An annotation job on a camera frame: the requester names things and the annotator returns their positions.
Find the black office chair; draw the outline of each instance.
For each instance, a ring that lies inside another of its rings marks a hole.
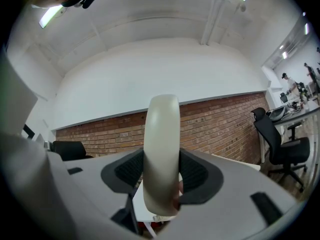
[[[310,154],[309,139],[307,137],[297,138],[281,145],[281,136],[270,118],[266,115],[266,111],[262,107],[258,107],[251,112],[254,114],[255,122],[253,124],[255,128],[269,144],[269,160],[271,164],[283,165],[282,169],[268,171],[268,176],[273,173],[284,173],[281,178],[282,181],[287,175],[291,175],[301,184],[300,192],[303,192],[305,189],[304,183],[294,171],[303,168],[306,172],[307,166],[301,164],[291,167],[291,164],[296,165],[308,160]]]
[[[280,93],[280,99],[283,103],[286,103],[288,101],[288,97],[284,92]]]
[[[93,158],[91,155],[86,155],[85,147],[80,141],[54,141],[50,149],[59,154],[62,161]]]

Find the white wall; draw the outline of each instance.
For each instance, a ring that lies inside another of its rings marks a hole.
[[[269,105],[269,108],[271,110],[278,108],[282,105],[280,93],[283,92],[283,86],[280,83],[279,78],[277,77],[274,70],[267,66],[262,66],[261,70],[270,81],[270,85],[265,93],[265,98]]]
[[[304,47],[300,48],[292,57],[284,59],[279,66],[274,70],[280,83],[283,86],[283,90],[288,90],[288,82],[282,79],[282,74],[286,73],[289,77],[292,77],[296,82],[303,82],[305,85],[312,82],[310,76],[307,76],[308,69],[304,67],[304,63],[311,66],[317,73],[316,68],[320,68],[318,62],[320,62],[320,54],[317,53],[317,47],[320,47],[320,43],[315,34],[310,36]]]
[[[24,50],[19,45],[20,43],[14,39],[9,43],[9,61],[22,81],[38,98],[25,123],[34,131],[34,140],[41,134],[45,140],[54,141],[55,134],[50,129],[53,105],[62,77],[37,45],[32,44]]]
[[[233,48],[188,38],[138,41],[100,53],[66,74],[53,128],[143,110],[160,94],[189,102],[266,88],[267,79]]]
[[[278,79],[276,73],[271,68],[269,68],[267,66],[262,66],[261,69],[264,72],[264,74],[266,75],[266,77],[271,81],[271,85],[270,85],[271,88],[273,88],[273,89],[282,89],[283,88],[282,84],[279,82],[279,79]]]
[[[3,50],[0,52],[0,69],[0,132],[18,135],[37,97],[14,71]]]

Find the red brick wall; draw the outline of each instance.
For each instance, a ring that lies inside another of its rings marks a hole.
[[[251,110],[268,110],[265,95],[246,94],[180,106],[180,146],[250,163],[260,160]],[[88,155],[142,147],[147,112],[85,123],[56,131],[57,141],[81,141]]]

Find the white ceiling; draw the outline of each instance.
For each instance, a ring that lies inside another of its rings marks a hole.
[[[240,49],[255,26],[272,15],[273,0],[228,0],[211,42]],[[26,8],[22,27],[30,40],[64,76],[87,58],[125,43],[155,38],[200,40],[211,0],[95,0],[88,9],[70,7],[42,29],[42,8]]]

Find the office chair armrest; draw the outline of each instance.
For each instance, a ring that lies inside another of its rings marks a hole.
[[[288,130],[292,130],[292,129],[294,129],[294,128],[296,128],[296,127],[300,126],[300,125],[301,125],[301,122],[296,122],[295,124],[293,124],[293,125],[289,126],[287,129],[288,129]]]
[[[286,142],[286,143],[282,144],[281,148],[294,147],[294,146],[300,145],[300,143],[301,143],[300,140],[289,141],[289,142]]]

